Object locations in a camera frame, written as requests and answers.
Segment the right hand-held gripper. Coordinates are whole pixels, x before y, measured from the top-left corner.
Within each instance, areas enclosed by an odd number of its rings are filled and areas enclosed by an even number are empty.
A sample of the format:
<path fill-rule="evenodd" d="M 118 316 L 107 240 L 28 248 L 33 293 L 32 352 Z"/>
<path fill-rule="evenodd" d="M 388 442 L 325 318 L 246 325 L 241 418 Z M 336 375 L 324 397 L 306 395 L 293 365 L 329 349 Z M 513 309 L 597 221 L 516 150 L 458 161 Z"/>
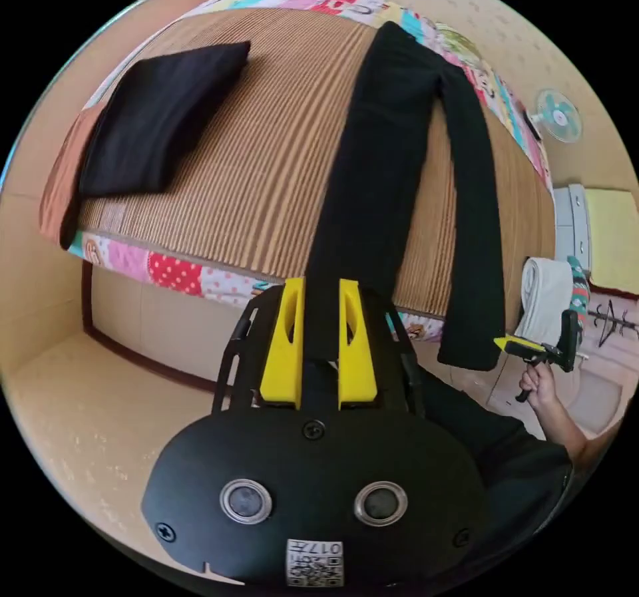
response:
<path fill-rule="evenodd" d="M 545 347 L 513 335 L 496 337 L 493 341 L 502 352 L 516 357 L 523 357 L 524 362 L 531 367 L 536 367 L 541 363 L 547 365 L 557 364 L 566 372 L 567 358 L 555 347 Z"/>

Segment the person's right hand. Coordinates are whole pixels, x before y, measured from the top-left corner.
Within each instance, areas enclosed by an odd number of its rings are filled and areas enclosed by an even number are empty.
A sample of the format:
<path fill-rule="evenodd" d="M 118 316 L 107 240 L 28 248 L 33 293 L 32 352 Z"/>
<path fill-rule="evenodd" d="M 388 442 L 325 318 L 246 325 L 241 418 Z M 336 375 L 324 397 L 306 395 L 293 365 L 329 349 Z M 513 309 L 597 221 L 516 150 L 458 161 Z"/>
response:
<path fill-rule="evenodd" d="M 521 375 L 519 386 L 527 394 L 527 402 L 535 410 L 548 409 L 558 403 L 554 373 L 546 363 L 529 363 Z"/>

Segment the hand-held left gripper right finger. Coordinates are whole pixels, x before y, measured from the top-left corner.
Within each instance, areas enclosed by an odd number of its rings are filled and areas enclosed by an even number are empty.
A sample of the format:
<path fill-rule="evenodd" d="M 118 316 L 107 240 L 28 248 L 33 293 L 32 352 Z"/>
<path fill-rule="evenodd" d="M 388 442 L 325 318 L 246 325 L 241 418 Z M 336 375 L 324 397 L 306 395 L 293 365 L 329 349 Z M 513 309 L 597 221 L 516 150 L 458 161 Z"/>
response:
<path fill-rule="evenodd" d="M 337 397 L 340 409 L 369 404 L 377 383 L 359 284 L 339 281 Z"/>

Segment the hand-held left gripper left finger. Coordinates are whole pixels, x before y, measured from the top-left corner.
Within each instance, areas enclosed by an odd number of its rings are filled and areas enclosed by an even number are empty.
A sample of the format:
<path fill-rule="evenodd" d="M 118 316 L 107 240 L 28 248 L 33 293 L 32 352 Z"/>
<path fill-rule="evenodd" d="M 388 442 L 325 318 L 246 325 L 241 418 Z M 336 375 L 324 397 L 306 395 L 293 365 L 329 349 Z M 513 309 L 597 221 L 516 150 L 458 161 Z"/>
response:
<path fill-rule="evenodd" d="M 305 279 L 286 280 L 276 310 L 260 383 L 266 403 L 300 403 L 304 349 Z"/>

